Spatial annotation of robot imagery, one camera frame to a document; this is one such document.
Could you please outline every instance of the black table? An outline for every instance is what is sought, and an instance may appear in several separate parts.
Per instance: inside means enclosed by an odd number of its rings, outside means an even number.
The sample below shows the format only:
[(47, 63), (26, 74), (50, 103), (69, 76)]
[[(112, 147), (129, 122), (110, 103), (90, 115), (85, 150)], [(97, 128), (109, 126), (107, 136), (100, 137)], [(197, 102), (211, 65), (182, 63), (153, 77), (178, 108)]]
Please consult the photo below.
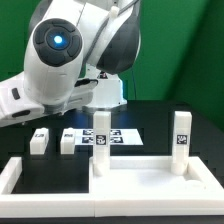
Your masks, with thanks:
[[(112, 114), (113, 129), (138, 129), (143, 146), (111, 146), (111, 155), (171, 155), (174, 111), (192, 113), (190, 155), (199, 156), (224, 186), (224, 133), (185, 103), (129, 101), (127, 110)], [(29, 142), (37, 128), (49, 128), (44, 156), (31, 156)], [(93, 115), (72, 110), (0, 129), (0, 169), (10, 157), (23, 158), (23, 172), (13, 194), (88, 193), (92, 146), (76, 146), (74, 155), (60, 155), (65, 128), (93, 127)], [(107, 217), (62, 219), (0, 219), (0, 223), (224, 223), (224, 216)]]

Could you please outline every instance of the black strip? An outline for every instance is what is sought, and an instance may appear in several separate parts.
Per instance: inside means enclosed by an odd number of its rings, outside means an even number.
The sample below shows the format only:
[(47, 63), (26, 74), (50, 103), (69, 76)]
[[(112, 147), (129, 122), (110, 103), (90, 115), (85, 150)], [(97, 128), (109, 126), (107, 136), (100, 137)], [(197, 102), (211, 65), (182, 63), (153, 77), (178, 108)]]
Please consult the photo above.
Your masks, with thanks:
[(75, 87), (88, 85), (90, 82), (96, 82), (98, 84), (98, 80), (97, 79), (82, 79), (82, 80), (78, 80), (76, 82)]
[(20, 111), (18, 113), (13, 114), (12, 117), (17, 118), (17, 117), (27, 116), (29, 114), (30, 114), (30, 110), (24, 110), (24, 111)]
[(18, 92), (17, 88), (12, 89), (12, 95), (13, 95), (15, 100), (19, 100), (20, 99), (20, 95), (19, 95), (19, 92)]

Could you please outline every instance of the white base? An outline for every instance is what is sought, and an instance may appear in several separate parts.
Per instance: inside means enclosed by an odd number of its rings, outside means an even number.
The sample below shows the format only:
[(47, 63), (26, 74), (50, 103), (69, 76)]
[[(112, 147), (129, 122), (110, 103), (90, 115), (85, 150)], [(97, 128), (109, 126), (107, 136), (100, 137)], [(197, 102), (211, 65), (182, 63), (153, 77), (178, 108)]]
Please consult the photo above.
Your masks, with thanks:
[(98, 85), (93, 89), (91, 103), (85, 105), (84, 109), (93, 112), (96, 110), (113, 110), (113, 108), (127, 105), (127, 100), (123, 98), (123, 82), (118, 75), (106, 73), (107, 79), (99, 79), (100, 72), (97, 68), (86, 65), (85, 78), (98, 79)]
[(171, 173), (171, 161), (111, 157), (108, 175), (98, 177), (90, 159), (89, 194), (3, 193), (0, 218), (224, 215), (224, 190), (201, 160), (190, 157), (184, 176)]

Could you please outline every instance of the black cable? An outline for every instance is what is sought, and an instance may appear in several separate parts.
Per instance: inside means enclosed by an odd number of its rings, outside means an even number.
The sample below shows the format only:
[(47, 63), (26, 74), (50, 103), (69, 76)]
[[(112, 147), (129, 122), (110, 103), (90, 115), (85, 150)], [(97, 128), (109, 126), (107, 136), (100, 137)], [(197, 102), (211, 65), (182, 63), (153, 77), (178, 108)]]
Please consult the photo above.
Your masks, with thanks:
[[(130, 2), (128, 5), (126, 5), (123, 9), (120, 10), (118, 16), (120, 16), (122, 13), (124, 13), (126, 10), (128, 10), (129, 8), (131, 8), (133, 5), (135, 5), (137, 2), (139, 2), (140, 0), (133, 0), (132, 2)], [(92, 45), (89, 48), (89, 51), (86, 54), (86, 57), (83, 60), (83, 64), (86, 64), (86, 62), (88, 61), (102, 31), (104, 30), (104, 28), (106, 27), (107, 23), (109, 21), (109, 17), (107, 16), (107, 18), (105, 19), (105, 21), (103, 22), (103, 24), (101, 25), (100, 29), (97, 31), (96, 36), (93, 39)]]

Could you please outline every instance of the white tray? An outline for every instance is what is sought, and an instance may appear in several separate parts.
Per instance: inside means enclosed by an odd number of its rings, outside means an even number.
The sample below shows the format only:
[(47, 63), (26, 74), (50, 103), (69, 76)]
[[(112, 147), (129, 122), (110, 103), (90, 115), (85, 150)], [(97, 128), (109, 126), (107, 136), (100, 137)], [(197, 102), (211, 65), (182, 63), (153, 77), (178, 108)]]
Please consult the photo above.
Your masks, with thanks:
[(224, 215), (224, 191), (197, 157), (188, 172), (170, 172), (171, 157), (111, 157), (107, 176), (93, 174), (89, 194), (11, 195), (22, 159), (11, 158), (0, 175), (0, 218)]

